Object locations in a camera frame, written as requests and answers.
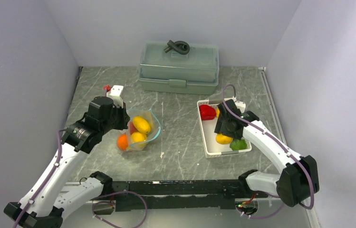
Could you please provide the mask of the white perforated plastic basket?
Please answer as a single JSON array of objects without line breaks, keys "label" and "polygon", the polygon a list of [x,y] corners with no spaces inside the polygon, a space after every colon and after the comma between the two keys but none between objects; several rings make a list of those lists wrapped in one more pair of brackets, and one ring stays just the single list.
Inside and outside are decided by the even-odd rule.
[{"label": "white perforated plastic basket", "polygon": [[245,138],[242,139],[245,141],[247,147],[242,150],[233,150],[230,147],[230,144],[220,144],[216,141],[215,137],[217,136],[217,133],[214,132],[214,129],[218,120],[217,117],[214,118],[213,120],[205,120],[205,121],[201,120],[201,114],[200,114],[201,105],[208,105],[212,108],[217,108],[217,106],[220,103],[222,103],[221,98],[197,101],[197,112],[198,112],[202,142],[205,151],[205,157],[215,158],[215,157],[243,154],[246,152],[250,152],[252,150],[252,145],[250,141]]}]

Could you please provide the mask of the orange tangerine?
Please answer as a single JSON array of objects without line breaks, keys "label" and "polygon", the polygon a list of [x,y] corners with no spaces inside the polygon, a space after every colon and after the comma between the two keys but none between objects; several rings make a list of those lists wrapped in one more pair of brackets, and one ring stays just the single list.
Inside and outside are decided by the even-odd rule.
[{"label": "orange tangerine", "polygon": [[128,146],[129,146],[129,142],[128,142],[128,139],[127,139],[127,135],[124,133],[124,134],[121,134],[117,141],[116,141],[116,145],[118,147],[119,150],[121,151],[126,151]]}]

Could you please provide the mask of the small yellow fruit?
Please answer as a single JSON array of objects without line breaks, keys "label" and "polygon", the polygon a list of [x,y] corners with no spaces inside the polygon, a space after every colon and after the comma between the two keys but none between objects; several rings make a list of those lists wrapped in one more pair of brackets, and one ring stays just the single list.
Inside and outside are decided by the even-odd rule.
[{"label": "small yellow fruit", "polygon": [[136,116],[133,118],[132,123],[137,131],[149,134],[151,132],[150,124],[141,116]]}]

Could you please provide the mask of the yellow apple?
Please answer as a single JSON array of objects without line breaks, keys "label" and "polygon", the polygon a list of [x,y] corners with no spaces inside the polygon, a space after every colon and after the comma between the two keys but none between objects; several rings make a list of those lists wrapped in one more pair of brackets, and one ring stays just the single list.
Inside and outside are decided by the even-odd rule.
[{"label": "yellow apple", "polygon": [[147,143],[147,135],[141,132],[134,132],[130,135],[131,144],[146,144]]}]

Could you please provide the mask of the clear zip top bag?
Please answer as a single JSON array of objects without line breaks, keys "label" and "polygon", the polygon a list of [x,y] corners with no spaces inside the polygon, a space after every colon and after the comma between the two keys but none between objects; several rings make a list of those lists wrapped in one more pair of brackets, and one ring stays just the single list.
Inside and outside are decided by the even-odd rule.
[{"label": "clear zip top bag", "polygon": [[156,116],[154,115],[154,113],[152,112],[151,109],[149,110],[137,110],[137,109],[130,109],[127,111],[127,114],[130,117],[130,121],[132,122],[133,118],[136,116],[141,116],[143,117],[151,126],[151,132],[149,134],[147,134],[147,143],[146,144],[131,144],[130,141],[130,134],[129,134],[129,129],[125,129],[122,130],[120,132],[121,134],[126,134],[127,135],[127,139],[129,142],[129,146],[126,150],[127,151],[142,151],[145,149],[145,147],[147,146],[147,144],[151,143],[152,141],[154,141],[160,134],[161,132],[161,125],[160,122],[158,120],[158,118],[156,118]]}]

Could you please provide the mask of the pink peach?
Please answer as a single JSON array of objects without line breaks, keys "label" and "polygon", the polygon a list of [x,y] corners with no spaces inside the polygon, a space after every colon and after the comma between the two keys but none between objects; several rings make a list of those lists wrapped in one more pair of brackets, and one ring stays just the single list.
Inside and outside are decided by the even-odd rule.
[{"label": "pink peach", "polygon": [[129,134],[130,135],[132,135],[133,133],[138,131],[136,129],[136,127],[134,126],[133,122],[131,122],[131,121],[129,122],[128,129],[129,129]]}]

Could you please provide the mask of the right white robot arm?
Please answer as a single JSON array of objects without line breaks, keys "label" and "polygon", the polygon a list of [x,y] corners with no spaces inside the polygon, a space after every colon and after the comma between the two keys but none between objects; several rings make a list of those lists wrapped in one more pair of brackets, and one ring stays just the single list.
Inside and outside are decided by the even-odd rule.
[{"label": "right white robot arm", "polygon": [[242,174],[238,184],[240,195],[250,197],[260,191],[280,198],[289,207],[299,204],[311,209],[314,196],[319,191],[316,160],[290,149],[267,129],[256,114],[242,112],[239,103],[233,99],[218,104],[218,109],[220,115],[215,133],[236,140],[249,140],[279,171],[278,174],[268,174],[253,170]]}]

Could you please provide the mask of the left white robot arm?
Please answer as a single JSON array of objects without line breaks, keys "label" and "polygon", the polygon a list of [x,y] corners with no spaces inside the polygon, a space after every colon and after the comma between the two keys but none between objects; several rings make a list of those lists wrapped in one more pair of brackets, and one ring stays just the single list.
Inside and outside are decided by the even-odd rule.
[{"label": "left white robot arm", "polygon": [[14,220],[13,227],[59,228],[86,201],[109,198],[113,180],[100,171],[65,195],[59,193],[103,136],[113,129],[127,129],[129,120],[121,96],[95,97],[81,119],[58,132],[58,150],[31,190],[5,207],[4,213]]}]

